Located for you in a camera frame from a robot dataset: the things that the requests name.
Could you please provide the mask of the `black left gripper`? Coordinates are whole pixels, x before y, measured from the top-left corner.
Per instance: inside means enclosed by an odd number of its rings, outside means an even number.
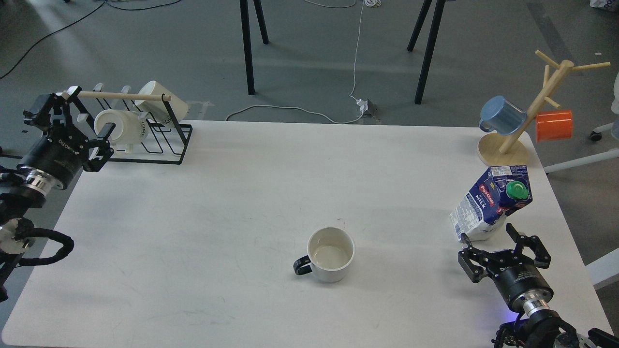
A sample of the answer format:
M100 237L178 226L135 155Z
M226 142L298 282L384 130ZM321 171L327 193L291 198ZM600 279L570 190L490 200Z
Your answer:
M42 94L30 110L23 112L24 123L43 132L42 138L31 148L17 166L23 173L38 170L52 176L56 187L66 189L80 168L99 172L114 154L109 137L116 124L105 123L97 138L88 140L75 127L70 105L77 102L82 88L73 86L67 92Z

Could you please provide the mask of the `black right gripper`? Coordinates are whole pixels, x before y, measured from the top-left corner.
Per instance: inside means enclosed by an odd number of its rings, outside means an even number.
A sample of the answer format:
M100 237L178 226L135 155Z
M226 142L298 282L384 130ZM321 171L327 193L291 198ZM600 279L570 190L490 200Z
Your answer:
M554 295L554 291L537 269L537 267L548 269L551 256L538 236L521 235L512 223L506 224L506 231L516 243L512 251L513 259L523 260L524 247L528 247L534 255L532 264L522 262L511 266L497 264L497 255L475 248L465 233L461 235L461 239L467 246L458 252L458 263L473 283L478 283L489 275L509 310L524 312L526 293L533 291L535 297L546 302Z

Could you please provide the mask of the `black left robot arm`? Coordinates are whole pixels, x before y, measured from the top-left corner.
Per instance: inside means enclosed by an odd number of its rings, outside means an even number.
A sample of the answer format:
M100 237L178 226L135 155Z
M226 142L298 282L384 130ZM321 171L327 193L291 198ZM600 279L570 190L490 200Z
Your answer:
M25 111L24 123L42 130L40 140L22 157L17 168L1 168L1 282L4 284L16 267L45 266L68 256L74 248L70 236L36 227L25 217L31 208L44 206L54 188L66 189L80 170L98 172L111 159L114 150L110 136L114 123L107 123L89 139L73 122L70 106L75 105L93 126L93 117L79 100L82 89L40 95L31 110ZM24 254L37 238L61 244L48 258L25 258Z

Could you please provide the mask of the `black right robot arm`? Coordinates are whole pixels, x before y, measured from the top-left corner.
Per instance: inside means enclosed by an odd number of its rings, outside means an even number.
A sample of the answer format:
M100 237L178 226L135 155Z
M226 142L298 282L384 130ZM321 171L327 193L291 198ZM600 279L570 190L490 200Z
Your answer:
M506 231L515 242L513 249L493 253L480 250L462 234L461 242L466 247L458 252L458 262L471 282L489 277L509 310L517 313L515 321L499 326L494 346L616 348L619 345L616 336L598 328L590 329L587 335L579 334L550 309L548 302L554 292L539 271L550 266L550 254L536 235L522 235L510 223Z

